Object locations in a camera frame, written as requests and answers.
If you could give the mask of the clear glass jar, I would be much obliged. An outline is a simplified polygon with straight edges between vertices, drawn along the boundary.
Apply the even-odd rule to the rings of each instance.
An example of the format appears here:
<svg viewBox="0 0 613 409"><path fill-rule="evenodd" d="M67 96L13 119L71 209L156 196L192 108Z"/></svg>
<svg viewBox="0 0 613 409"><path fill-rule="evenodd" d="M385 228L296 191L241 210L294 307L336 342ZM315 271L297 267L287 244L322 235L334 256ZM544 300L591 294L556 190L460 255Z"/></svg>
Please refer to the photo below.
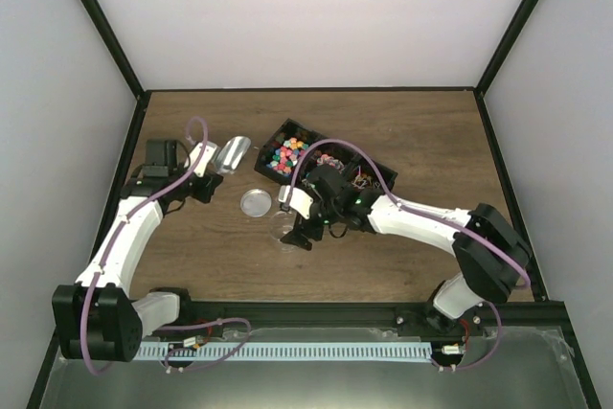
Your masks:
<svg viewBox="0 0 613 409"><path fill-rule="evenodd" d="M273 247L282 253L290 253L297 250L295 245L283 242L283 237L293 230L296 215L293 212L280 210L269 221L269 236L272 238Z"/></svg>

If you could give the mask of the metal candy scoop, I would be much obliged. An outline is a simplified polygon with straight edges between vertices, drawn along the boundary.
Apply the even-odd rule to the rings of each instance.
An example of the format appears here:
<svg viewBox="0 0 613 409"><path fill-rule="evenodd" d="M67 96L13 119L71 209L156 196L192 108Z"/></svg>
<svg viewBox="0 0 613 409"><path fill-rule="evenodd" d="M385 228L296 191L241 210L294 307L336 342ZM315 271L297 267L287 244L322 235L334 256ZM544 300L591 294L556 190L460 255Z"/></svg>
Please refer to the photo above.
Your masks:
<svg viewBox="0 0 613 409"><path fill-rule="evenodd" d="M250 147L251 139L246 136L231 138L213 161L215 173L220 175L234 174Z"/></svg>

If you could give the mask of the black three-compartment candy tray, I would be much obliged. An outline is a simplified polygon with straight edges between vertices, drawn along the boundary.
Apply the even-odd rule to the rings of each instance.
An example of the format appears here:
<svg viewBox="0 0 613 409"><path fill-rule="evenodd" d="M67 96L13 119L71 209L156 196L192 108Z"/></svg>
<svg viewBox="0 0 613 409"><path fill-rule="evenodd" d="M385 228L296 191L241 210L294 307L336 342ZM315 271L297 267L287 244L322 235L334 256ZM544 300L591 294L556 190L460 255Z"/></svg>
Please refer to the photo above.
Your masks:
<svg viewBox="0 0 613 409"><path fill-rule="evenodd" d="M289 185L305 151L322 139L325 139L323 134L287 119L261 147L254 170L277 184ZM297 184L322 165L335 167L357 190L378 188L381 184L360 154L335 143L321 145L309 155L300 169Z"/></svg>

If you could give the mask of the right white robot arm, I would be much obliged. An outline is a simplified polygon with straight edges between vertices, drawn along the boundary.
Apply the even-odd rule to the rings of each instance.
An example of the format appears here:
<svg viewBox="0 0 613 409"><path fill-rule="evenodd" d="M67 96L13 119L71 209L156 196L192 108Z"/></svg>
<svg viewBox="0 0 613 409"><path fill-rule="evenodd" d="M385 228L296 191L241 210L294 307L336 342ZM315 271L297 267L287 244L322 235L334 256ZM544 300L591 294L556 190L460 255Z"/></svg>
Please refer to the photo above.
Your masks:
<svg viewBox="0 0 613 409"><path fill-rule="evenodd" d="M404 199L383 187L357 189L335 168L315 168L299 185L281 187L278 200L295 213L285 244L310 250L325 230L341 224L351 231L412 239L451 255L459 273L441 282L425 309L426 326L449 334L460 318L483 302L505 303L533 254L528 243L497 209L443 209Z"/></svg>

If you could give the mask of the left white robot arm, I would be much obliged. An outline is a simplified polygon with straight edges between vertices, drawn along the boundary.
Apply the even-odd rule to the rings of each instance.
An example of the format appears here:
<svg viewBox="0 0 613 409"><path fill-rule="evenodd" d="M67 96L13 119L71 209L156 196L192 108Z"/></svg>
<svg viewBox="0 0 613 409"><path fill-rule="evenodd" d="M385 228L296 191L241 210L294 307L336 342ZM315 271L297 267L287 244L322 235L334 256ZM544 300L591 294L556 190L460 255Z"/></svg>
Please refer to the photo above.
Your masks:
<svg viewBox="0 0 613 409"><path fill-rule="evenodd" d="M179 161L176 140L150 140L145 162L121 189L116 216L92 261L73 284L52 297L58 343L67 359L129 362L142 340L165 327L188 334L195 312L181 303L182 288L157 289L131 301L135 269L155 229L174 201L192 197L208 203L223 178L207 167L218 147L198 143Z"/></svg>

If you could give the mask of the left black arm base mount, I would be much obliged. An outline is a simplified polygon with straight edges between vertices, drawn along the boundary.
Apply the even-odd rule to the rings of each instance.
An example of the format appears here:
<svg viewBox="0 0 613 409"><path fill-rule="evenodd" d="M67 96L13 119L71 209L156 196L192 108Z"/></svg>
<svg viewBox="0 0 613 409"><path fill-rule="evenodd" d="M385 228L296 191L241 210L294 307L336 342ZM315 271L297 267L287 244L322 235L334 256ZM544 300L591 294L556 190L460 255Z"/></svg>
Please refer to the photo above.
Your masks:
<svg viewBox="0 0 613 409"><path fill-rule="evenodd" d="M202 325L226 317L226 307L220 303L191 301L187 306L185 326ZM220 338L224 326L210 326L205 329L195 329L191 334L203 334L210 338Z"/></svg>

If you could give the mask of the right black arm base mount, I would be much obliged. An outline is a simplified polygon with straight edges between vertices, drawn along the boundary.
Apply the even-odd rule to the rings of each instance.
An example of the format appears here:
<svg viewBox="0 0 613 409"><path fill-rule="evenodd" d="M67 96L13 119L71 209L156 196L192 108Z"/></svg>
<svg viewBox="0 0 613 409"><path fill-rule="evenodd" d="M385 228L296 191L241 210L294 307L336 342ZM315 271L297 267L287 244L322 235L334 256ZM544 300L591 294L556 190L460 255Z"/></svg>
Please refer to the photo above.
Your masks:
<svg viewBox="0 0 613 409"><path fill-rule="evenodd" d="M420 337L426 341L455 340L465 336L482 336L484 329L475 324L470 316L474 310L454 320L445 317L427 302L398 304L394 318L399 335Z"/></svg>

